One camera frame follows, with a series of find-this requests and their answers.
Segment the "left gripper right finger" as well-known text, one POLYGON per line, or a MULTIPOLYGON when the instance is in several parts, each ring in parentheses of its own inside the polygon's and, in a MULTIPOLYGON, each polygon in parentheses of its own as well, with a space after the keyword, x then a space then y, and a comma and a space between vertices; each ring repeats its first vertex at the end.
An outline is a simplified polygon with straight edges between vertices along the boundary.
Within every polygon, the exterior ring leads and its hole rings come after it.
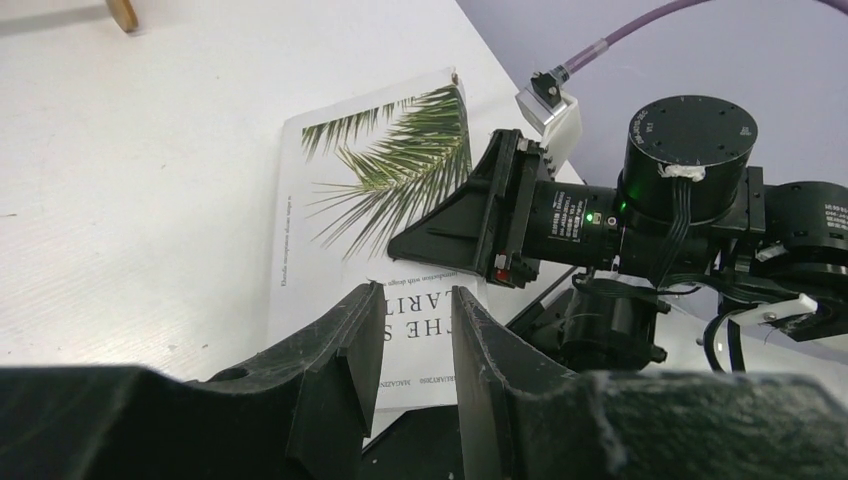
POLYGON ((847 410, 793 374, 573 372, 452 291, 468 479, 843 479, 847 410))

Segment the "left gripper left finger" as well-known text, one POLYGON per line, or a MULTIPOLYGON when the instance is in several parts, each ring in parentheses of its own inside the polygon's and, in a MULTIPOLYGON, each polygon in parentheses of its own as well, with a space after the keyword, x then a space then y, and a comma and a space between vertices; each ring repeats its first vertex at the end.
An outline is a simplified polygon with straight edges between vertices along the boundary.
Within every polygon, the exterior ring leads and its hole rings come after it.
POLYGON ((5 368, 5 479, 353 479, 371 433, 384 288, 206 381, 140 366, 5 368))

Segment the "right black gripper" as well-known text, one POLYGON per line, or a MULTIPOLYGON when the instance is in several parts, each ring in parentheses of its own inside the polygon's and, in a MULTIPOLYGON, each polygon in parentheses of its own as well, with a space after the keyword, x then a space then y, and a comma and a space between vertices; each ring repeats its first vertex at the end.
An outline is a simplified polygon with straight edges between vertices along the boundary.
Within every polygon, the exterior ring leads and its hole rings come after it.
POLYGON ((551 176, 547 151, 499 129, 467 180, 395 235, 387 254, 523 288, 543 261, 611 271, 622 234, 617 193, 551 176))

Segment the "white palm leaf book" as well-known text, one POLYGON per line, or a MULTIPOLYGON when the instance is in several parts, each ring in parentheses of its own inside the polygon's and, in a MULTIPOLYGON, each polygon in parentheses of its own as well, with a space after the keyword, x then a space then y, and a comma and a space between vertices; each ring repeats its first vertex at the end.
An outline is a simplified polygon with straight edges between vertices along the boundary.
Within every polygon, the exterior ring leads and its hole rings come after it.
POLYGON ((443 68, 287 119, 281 130, 267 340, 354 287, 385 292, 378 413, 452 406, 454 287, 482 282, 394 260, 390 239, 445 200, 474 161, 460 78, 443 68))

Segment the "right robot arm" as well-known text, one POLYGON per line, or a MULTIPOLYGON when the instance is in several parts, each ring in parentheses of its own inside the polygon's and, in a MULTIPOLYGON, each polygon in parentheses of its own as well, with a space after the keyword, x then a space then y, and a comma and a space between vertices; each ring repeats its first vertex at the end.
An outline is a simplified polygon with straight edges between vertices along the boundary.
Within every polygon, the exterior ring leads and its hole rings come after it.
POLYGON ((727 332, 744 367, 741 329, 769 325, 798 342, 847 332, 847 190, 821 181, 768 185, 748 159, 754 118, 715 97, 642 107, 628 126, 613 188, 561 183, 553 150, 518 130, 494 132, 468 179, 388 243, 388 255, 522 288, 542 262, 575 268, 551 307, 511 329, 576 370, 663 362, 656 318, 668 298, 718 296, 705 329, 709 366, 727 332))

